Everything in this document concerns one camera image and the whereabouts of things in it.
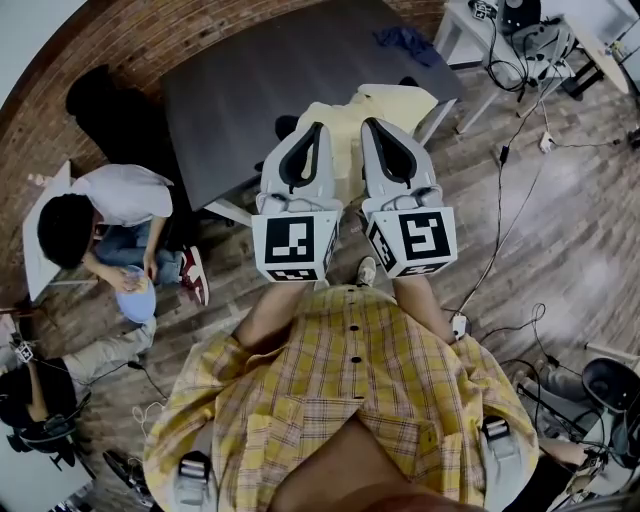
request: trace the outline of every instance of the white device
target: white device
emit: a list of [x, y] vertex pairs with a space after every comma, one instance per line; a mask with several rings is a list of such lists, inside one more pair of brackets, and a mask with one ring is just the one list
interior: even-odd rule
[[256, 265], [269, 281], [325, 279], [343, 209], [334, 193], [329, 131], [321, 123], [294, 131], [269, 154], [251, 221]]
[[[361, 137], [366, 235], [387, 275], [429, 274], [455, 261], [453, 208], [442, 204], [425, 149], [376, 118], [364, 121]], [[334, 192], [329, 131], [321, 123], [296, 130], [269, 154], [252, 217], [256, 265], [269, 281], [325, 279], [343, 209]]]
[[529, 25], [510, 36], [514, 50], [521, 57], [555, 65], [560, 65], [569, 54], [575, 40], [573, 32], [562, 18]]
[[458, 258], [453, 208], [442, 203], [431, 158], [409, 134], [381, 119], [361, 130], [369, 198], [367, 238], [391, 278], [431, 274]]
[[462, 339], [465, 334], [469, 333], [469, 319], [458, 313], [453, 317], [451, 321], [451, 328], [453, 329], [453, 335], [456, 341]]
[[544, 132], [542, 134], [542, 138], [540, 139], [540, 151], [543, 153], [549, 153], [551, 151], [551, 144], [553, 144], [553, 139], [551, 138], [551, 134], [549, 132]]

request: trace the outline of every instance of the man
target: man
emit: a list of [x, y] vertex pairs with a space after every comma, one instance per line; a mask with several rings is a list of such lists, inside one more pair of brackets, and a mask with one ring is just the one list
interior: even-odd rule
[[137, 360], [153, 343], [156, 320], [118, 338], [98, 340], [75, 354], [29, 361], [0, 375], [0, 421], [28, 428], [56, 414], [68, 416], [87, 394], [90, 384], [116, 364]]
[[455, 340], [423, 276], [394, 280], [395, 301], [370, 287], [373, 258], [358, 276], [304, 301], [304, 283], [272, 284], [232, 335], [194, 347], [145, 450], [166, 512], [203, 443], [220, 512], [478, 510], [494, 415], [524, 443], [505, 491], [524, 487], [537, 438], [495, 359]]
[[[44, 255], [62, 268], [82, 263], [116, 291], [131, 293], [137, 281], [126, 267], [135, 265], [159, 284], [181, 283], [203, 305], [209, 284], [196, 247], [170, 252], [159, 247], [173, 213], [171, 181], [138, 165], [110, 164], [79, 178], [71, 193], [49, 201], [40, 214], [38, 239]], [[96, 224], [108, 225], [92, 250]]]

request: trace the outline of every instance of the brick wall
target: brick wall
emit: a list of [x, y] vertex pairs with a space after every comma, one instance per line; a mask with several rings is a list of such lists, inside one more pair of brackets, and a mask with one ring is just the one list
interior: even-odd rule
[[[67, 159], [88, 172], [104, 156], [64, 109], [70, 85], [103, 63], [159, 97], [159, 77], [242, 29], [318, 0], [89, 0], [45, 46], [0, 110], [0, 304], [26, 294], [22, 220], [41, 189], [29, 174], [53, 175]], [[444, 0], [385, 0], [433, 36]]]

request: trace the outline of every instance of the table leg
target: table leg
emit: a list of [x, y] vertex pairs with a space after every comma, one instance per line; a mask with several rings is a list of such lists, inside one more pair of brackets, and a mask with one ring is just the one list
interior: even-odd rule
[[453, 22], [451, 15], [445, 12], [444, 18], [442, 18], [442, 22], [440, 22], [438, 34], [433, 43], [434, 48], [445, 62], [448, 62], [451, 58], [453, 49], [456, 47], [461, 33], [460, 27]]
[[487, 109], [491, 103], [498, 97], [500, 94], [500, 89], [495, 87], [493, 84], [489, 85], [489, 87], [483, 92], [480, 97], [476, 100], [471, 110], [467, 113], [466, 116], [460, 121], [460, 124], [456, 126], [456, 131], [458, 133], [466, 132], [473, 123], [476, 122], [482, 113]]
[[582, 66], [578, 72], [576, 73], [576, 76], [573, 77], [573, 79], [577, 82], [578, 80], [580, 80], [584, 75], [586, 75], [589, 70], [591, 68], [594, 68], [596, 65], [595, 62], [593, 62], [592, 60], [590, 60], [589, 62], [587, 62], [584, 66]]
[[558, 88], [558, 86], [564, 81], [564, 78], [552, 78], [551, 80], [552, 80], [552, 83], [549, 85], [540, 84], [540, 87], [542, 87], [542, 90], [544, 91], [544, 93], [542, 94], [542, 96], [536, 93], [526, 103], [526, 105], [524, 105], [522, 108], [518, 110], [518, 117], [524, 117], [529, 112], [531, 112], [538, 105], [539, 102], [543, 101], [547, 96], [549, 96], [549, 94], [551, 94], [553, 91], [555, 91]]
[[425, 130], [424, 133], [416, 134], [421, 146], [424, 146], [431, 138], [433, 132], [435, 132], [436, 128], [440, 126], [440, 123], [447, 116], [455, 102], [456, 100], [449, 100], [442, 105], [437, 105], [431, 112], [426, 115], [420, 130], [421, 132], [422, 130]]
[[213, 201], [204, 208], [205, 210], [209, 210], [210, 212], [216, 213], [226, 219], [231, 219], [234, 222], [251, 227], [251, 214], [226, 199]]
[[596, 71], [593, 75], [587, 78], [584, 82], [578, 85], [573, 91], [571, 91], [570, 95], [572, 98], [578, 98], [582, 95], [584, 91], [586, 91], [589, 87], [591, 87], [596, 82], [599, 82], [604, 78], [604, 73], [600, 70]]

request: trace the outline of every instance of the red sneaker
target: red sneaker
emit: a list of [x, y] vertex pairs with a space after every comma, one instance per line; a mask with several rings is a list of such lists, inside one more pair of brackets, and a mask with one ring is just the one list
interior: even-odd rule
[[182, 286], [193, 290], [200, 304], [209, 304], [209, 282], [204, 273], [200, 251], [193, 246], [182, 253], [183, 265], [180, 272]]

